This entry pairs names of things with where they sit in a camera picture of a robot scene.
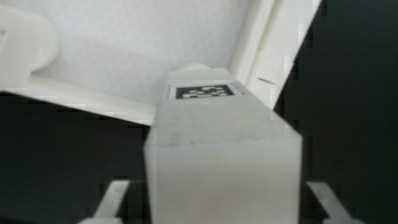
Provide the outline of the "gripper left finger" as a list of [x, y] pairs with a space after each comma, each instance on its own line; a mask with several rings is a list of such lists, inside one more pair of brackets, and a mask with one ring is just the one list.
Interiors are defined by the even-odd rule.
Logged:
[[129, 186], [129, 180], [116, 180], [111, 182], [95, 215], [86, 218], [79, 224], [123, 224], [118, 212], [129, 192]]

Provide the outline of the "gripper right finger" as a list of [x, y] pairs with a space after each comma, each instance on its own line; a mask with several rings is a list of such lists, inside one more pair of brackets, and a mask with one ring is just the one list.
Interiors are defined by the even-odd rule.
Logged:
[[367, 224], [352, 217], [329, 184], [313, 181], [308, 181], [306, 184], [328, 213], [322, 224]]

